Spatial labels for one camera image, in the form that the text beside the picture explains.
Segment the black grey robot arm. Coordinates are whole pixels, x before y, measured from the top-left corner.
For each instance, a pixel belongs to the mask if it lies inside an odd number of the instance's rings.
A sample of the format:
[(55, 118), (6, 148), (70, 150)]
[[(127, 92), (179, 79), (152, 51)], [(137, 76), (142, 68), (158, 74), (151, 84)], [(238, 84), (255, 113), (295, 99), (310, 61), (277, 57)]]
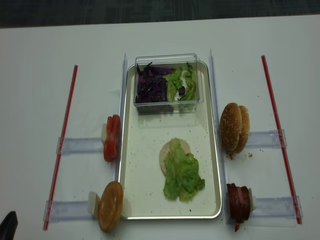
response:
[(18, 226), (15, 211), (10, 211), (0, 224), (0, 240), (13, 240)]

